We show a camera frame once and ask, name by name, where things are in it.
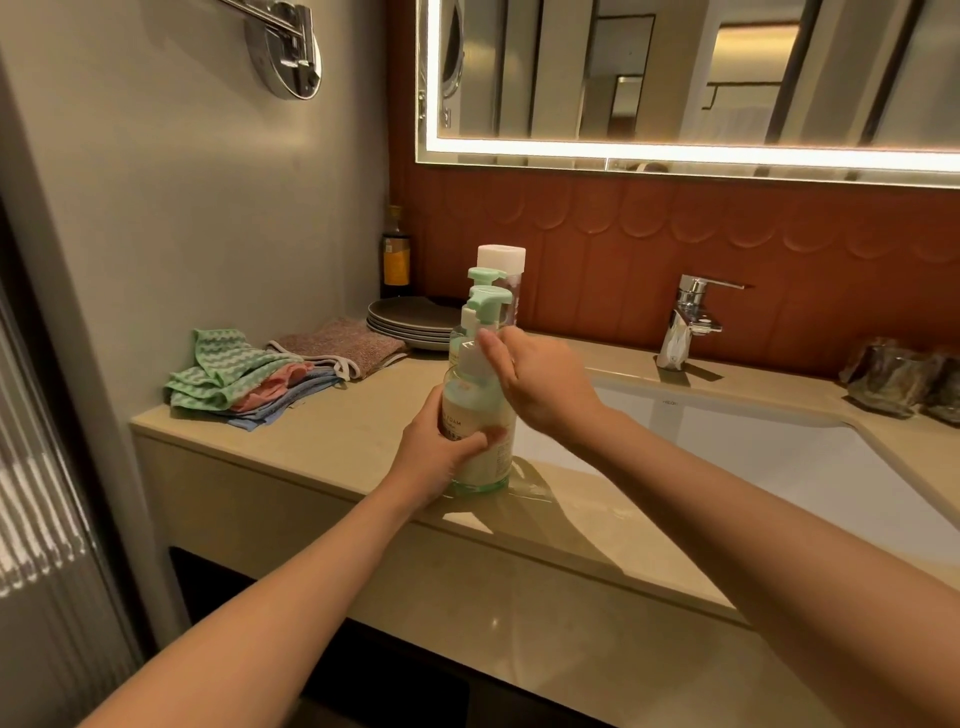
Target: blue cloth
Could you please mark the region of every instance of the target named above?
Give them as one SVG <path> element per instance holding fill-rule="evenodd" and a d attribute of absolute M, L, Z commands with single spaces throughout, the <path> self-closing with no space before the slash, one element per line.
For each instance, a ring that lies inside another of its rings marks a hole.
<path fill-rule="evenodd" d="M 332 367 L 318 367 L 292 386 L 287 393 L 272 402 L 267 402 L 262 407 L 252 409 L 250 412 L 236 414 L 235 412 L 219 412 L 217 417 L 227 420 L 228 425 L 241 427 L 248 432 L 253 432 L 261 425 L 272 425 L 276 422 L 291 404 L 295 401 L 309 397 L 316 392 L 322 392 L 324 389 L 339 384 L 340 379 L 333 371 Z"/>

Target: chrome faucet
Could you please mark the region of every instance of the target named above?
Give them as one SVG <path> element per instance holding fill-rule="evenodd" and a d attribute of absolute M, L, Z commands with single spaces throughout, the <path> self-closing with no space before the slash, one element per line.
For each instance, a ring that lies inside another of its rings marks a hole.
<path fill-rule="evenodd" d="M 670 313 L 670 327 L 666 330 L 663 346 L 657 356 L 657 366 L 661 369 L 671 372 L 681 371 L 690 354 L 691 337 L 720 333 L 723 330 L 723 327 L 710 318 L 710 314 L 703 307 L 704 294 L 707 293 L 707 286 L 710 283 L 740 290 L 748 287 L 740 283 L 708 279 L 703 276 L 680 276 L 677 302 L 673 304 L 673 311 Z"/>

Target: foam hand soap bottle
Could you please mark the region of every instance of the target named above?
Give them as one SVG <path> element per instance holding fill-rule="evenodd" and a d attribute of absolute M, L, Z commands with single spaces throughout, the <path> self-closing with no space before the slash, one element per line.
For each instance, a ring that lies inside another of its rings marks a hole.
<path fill-rule="evenodd" d="M 474 286 L 493 286 L 495 280 L 502 279 L 507 274 L 494 268 L 470 268 L 467 278 L 473 281 Z M 460 345 L 470 341 L 477 331 L 477 312 L 474 303 L 467 302 L 461 309 L 460 325 L 450 332 L 450 366 L 455 367 L 460 359 Z"/>
<path fill-rule="evenodd" d="M 500 306 L 514 295 L 504 289 L 476 285 L 467 304 L 476 312 L 476 330 L 496 331 Z M 462 440 L 487 427 L 502 427 L 507 436 L 488 451 L 470 458 L 453 476 L 458 493 L 488 493 L 510 481 L 514 455 L 516 414 L 500 389 L 500 381 L 479 344 L 471 336 L 460 344 L 457 365 L 444 379 L 443 431 L 450 440 Z"/>

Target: person's right arm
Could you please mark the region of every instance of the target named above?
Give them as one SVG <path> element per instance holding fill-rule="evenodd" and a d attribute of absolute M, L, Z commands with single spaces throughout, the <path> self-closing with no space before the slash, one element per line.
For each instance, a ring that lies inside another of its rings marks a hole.
<path fill-rule="evenodd" d="M 960 726 L 960 592 L 606 407 L 563 342 L 501 337 L 479 339 L 516 413 L 616 484 L 842 719 Z"/>

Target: towel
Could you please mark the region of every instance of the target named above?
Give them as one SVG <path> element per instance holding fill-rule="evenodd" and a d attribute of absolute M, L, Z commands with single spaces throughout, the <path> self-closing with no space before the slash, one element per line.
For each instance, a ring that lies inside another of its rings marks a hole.
<path fill-rule="evenodd" d="M 318 367 L 307 373 L 303 380 L 287 390 L 287 393 L 272 402 L 257 407 L 250 412 L 214 412 L 215 417 L 223 418 L 228 425 L 241 427 L 253 432 L 261 425 L 272 425 L 295 402 L 317 392 L 339 384 L 343 380 L 333 371 L 332 367 Z"/>
<path fill-rule="evenodd" d="M 197 366 L 170 375 L 167 382 L 174 407 L 230 409 L 281 367 L 303 361 L 289 352 L 257 349 L 235 328 L 193 333 Z"/>
<path fill-rule="evenodd" d="M 298 333 L 271 341 L 268 349 L 329 364 L 344 379 L 363 379 L 407 355 L 398 339 L 370 331 L 362 321 L 337 319 L 314 333 Z"/>
<path fill-rule="evenodd" d="M 234 412 L 250 412 L 264 404 L 269 404 L 273 400 L 278 400 L 287 393 L 290 387 L 298 384 L 307 375 L 307 372 L 312 370 L 313 363 L 309 361 L 294 361 L 290 364 L 284 364 L 230 409 Z"/>

